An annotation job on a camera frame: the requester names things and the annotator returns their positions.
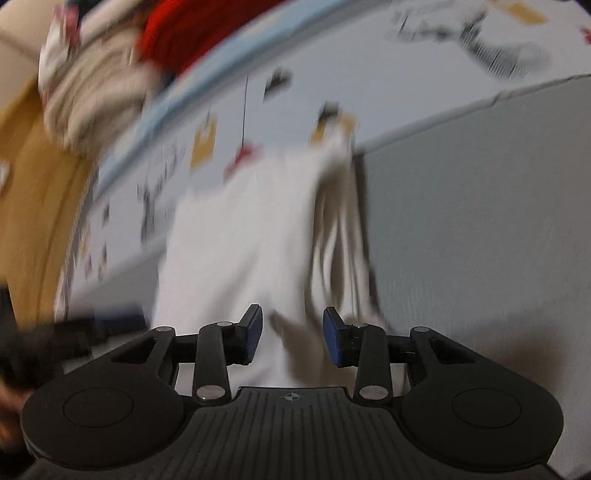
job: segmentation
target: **black plastic base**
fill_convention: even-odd
[[[41,460],[23,477],[50,478],[558,479],[544,465],[478,473],[441,463],[409,442],[389,410],[357,405],[342,388],[243,388],[227,405],[198,409],[177,440],[142,462],[85,472]]]

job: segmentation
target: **logo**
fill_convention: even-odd
[[[301,398],[301,395],[298,395],[296,392],[289,392],[287,395],[285,395],[282,398],[293,403],[295,401],[298,401]]]

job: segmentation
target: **clothing pile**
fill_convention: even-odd
[[[172,76],[282,0],[69,0],[39,60],[48,135],[98,158]]]

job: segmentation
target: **round pad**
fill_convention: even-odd
[[[456,395],[453,411],[460,420],[484,429],[511,425],[521,415],[521,405],[508,393],[474,388]]]
[[[403,397],[401,417],[425,452],[485,472],[546,461],[563,426],[552,395],[491,362],[446,365],[427,374]]]
[[[22,413],[30,451],[77,469],[126,465],[165,447],[183,401],[143,365],[100,362],[37,390]]]
[[[125,420],[134,407],[131,397],[113,388],[89,388],[64,405],[64,414],[81,427],[109,427]]]

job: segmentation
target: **hand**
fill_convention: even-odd
[[[19,452],[25,446],[19,415],[31,393],[12,390],[0,380],[0,450],[6,453]]]

